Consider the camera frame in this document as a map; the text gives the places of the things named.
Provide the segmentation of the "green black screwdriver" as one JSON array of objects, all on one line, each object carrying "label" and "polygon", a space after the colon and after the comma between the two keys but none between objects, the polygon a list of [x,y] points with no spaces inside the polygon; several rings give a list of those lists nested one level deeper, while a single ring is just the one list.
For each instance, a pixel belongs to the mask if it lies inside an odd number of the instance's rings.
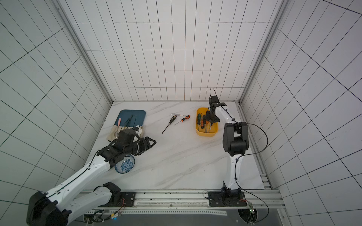
[{"label": "green black screwdriver", "polygon": [[201,125],[201,114],[197,115],[197,125],[200,126]]}]

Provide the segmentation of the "small orange black screwdriver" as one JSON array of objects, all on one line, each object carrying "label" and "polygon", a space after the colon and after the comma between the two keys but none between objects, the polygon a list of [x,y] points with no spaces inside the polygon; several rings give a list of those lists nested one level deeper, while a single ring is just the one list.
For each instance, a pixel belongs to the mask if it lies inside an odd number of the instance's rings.
[{"label": "small orange black screwdriver", "polygon": [[180,122],[184,122],[184,121],[188,120],[189,118],[190,118],[190,115],[187,115],[184,118],[182,118],[179,122],[177,122],[175,125],[179,124]]}]

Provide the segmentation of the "long brown black screwdriver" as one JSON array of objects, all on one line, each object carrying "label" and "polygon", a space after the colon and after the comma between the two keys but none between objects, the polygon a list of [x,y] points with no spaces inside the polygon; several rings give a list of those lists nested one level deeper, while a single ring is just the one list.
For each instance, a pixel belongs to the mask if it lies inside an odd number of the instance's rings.
[{"label": "long brown black screwdriver", "polygon": [[170,119],[167,127],[164,129],[164,131],[162,132],[162,134],[163,134],[163,133],[165,132],[165,130],[169,127],[169,125],[171,125],[171,124],[175,121],[176,118],[177,118],[177,115],[173,115],[173,116],[172,116],[172,118]]}]

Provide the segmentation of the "black yellow deli screwdriver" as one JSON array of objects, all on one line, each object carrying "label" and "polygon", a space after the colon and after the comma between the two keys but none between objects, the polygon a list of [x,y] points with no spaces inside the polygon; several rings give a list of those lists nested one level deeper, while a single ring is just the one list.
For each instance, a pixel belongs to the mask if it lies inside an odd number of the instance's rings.
[{"label": "black yellow deli screwdriver", "polygon": [[202,116],[202,119],[204,120],[205,123],[205,128],[203,129],[205,133],[207,133],[207,120],[206,120],[206,115]]}]

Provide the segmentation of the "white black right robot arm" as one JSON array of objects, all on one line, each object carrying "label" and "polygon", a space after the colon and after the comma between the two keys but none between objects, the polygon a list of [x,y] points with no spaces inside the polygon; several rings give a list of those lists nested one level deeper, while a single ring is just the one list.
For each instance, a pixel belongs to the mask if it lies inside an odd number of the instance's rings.
[{"label": "white black right robot arm", "polygon": [[241,206],[245,207],[248,201],[238,185],[240,172],[240,161],[249,148],[248,125],[240,122],[233,117],[225,103],[211,101],[209,103],[209,112],[206,114],[206,120],[212,123],[223,122],[222,147],[229,155],[227,162],[226,180],[222,182],[222,188],[219,194],[208,193],[208,199],[217,206]]}]

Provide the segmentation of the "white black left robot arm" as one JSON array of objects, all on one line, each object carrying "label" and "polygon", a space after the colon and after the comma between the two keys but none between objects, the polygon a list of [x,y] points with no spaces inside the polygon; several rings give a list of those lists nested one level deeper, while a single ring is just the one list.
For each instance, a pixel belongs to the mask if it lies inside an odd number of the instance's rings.
[{"label": "white black left robot arm", "polygon": [[126,201],[121,189],[107,182],[80,198],[80,194],[91,182],[109,171],[126,156],[138,156],[151,149],[156,141],[142,137],[114,140],[97,151],[92,160],[70,178],[50,189],[36,192],[29,199],[26,223],[29,226],[67,226],[79,216],[102,206],[124,206]]}]

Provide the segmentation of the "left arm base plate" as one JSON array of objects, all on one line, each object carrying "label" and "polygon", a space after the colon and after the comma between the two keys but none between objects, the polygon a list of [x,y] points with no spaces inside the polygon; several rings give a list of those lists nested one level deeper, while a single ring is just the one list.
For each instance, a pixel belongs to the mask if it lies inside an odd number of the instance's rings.
[{"label": "left arm base plate", "polygon": [[119,192],[116,195],[112,195],[108,203],[101,205],[100,207],[110,207],[110,208],[121,208],[123,207],[133,207],[135,201],[135,192]]}]

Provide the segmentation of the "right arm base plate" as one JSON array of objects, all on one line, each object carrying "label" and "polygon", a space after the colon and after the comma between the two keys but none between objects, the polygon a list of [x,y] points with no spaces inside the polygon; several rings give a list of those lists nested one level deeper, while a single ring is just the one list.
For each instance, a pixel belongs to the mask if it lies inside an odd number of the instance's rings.
[{"label": "right arm base plate", "polygon": [[239,190],[231,190],[226,193],[207,192],[210,207],[246,207],[245,195]]}]

